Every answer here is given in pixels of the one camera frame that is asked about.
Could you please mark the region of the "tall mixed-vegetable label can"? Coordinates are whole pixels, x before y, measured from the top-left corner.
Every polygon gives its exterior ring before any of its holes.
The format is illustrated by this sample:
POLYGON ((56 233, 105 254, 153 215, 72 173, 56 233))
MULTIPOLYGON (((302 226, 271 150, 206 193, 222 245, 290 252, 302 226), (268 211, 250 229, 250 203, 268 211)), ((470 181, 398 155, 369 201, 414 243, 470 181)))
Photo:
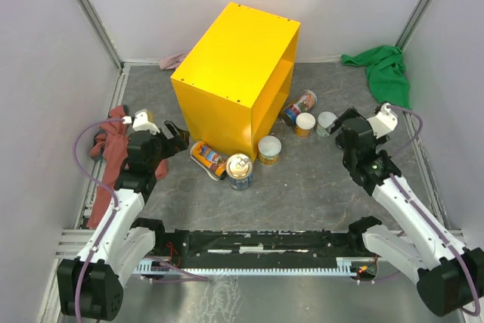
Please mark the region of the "tall mixed-vegetable label can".
POLYGON ((301 113, 309 112, 317 102, 317 95, 311 90, 305 90, 297 100, 289 103, 281 110, 279 118, 286 126, 294 126, 296 118, 301 113))

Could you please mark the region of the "tall orange drink can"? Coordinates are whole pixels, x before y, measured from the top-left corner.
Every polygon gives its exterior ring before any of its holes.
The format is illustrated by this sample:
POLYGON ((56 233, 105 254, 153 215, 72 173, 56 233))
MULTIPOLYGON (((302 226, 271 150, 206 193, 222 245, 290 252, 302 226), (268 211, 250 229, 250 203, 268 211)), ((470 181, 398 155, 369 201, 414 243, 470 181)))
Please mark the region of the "tall orange drink can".
POLYGON ((215 181, 226 178, 227 159, 214 151, 205 141, 197 141, 190 149, 190 158, 215 181))

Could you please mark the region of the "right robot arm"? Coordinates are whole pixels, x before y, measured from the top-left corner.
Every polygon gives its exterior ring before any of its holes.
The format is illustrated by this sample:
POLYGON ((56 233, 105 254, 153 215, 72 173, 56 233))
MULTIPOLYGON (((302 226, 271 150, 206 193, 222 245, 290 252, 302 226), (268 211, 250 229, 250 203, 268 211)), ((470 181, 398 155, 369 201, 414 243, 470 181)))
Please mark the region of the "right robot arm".
POLYGON ((424 206, 384 144, 398 125, 398 107, 381 104, 364 118, 349 108, 332 124, 352 180, 379 203, 406 233, 402 239, 377 220, 360 219, 362 229, 348 235, 353 254, 384 258, 409 280, 426 307, 439 317, 457 309, 478 317, 482 311, 483 251, 469 249, 424 206))

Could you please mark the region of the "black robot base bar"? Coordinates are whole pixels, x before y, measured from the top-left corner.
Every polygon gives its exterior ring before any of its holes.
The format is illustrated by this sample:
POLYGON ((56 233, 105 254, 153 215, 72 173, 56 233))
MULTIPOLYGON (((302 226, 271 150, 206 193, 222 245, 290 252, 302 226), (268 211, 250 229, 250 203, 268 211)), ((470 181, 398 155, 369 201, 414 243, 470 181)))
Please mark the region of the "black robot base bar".
POLYGON ((328 230, 176 230, 165 233, 150 255, 179 268, 335 267, 338 258, 374 258, 353 233, 328 230))

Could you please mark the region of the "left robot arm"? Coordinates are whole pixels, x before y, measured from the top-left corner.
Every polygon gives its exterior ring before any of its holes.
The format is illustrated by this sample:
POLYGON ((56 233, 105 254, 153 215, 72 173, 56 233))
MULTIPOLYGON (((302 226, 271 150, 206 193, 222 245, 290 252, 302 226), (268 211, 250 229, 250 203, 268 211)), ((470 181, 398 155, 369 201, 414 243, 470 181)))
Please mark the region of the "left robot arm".
POLYGON ((76 257, 62 259, 57 267, 60 310, 78 322, 114 320, 136 266, 147 253, 161 254, 167 246, 161 222, 133 224, 157 183, 160 162, 187 150, 190 134, 171 121, 164 123, 170 137, 152 122, 127 121, 134 131, 115 185, 108 189, 107 210, 76 257))

